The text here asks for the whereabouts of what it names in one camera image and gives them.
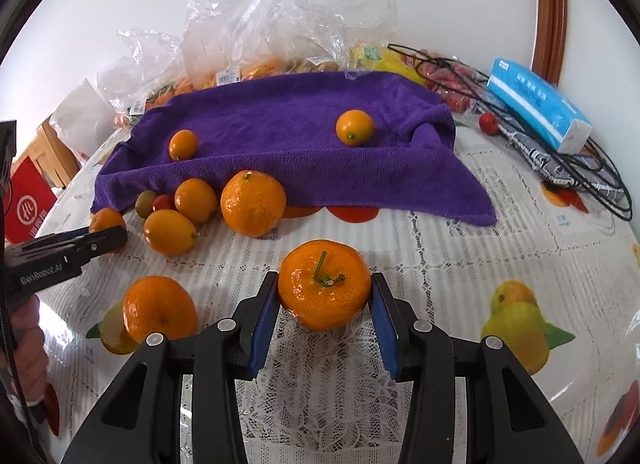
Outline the person's left hand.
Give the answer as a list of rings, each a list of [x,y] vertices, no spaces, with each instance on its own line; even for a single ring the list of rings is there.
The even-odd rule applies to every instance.
[[[14,360],[23,394],[28,403],[37,403],[47,386],[48,356],[43,348],[44,334],[39,326],[40,300],[32,295],[21,306],[10,311],[13,331],[21,338],[14,348]]]

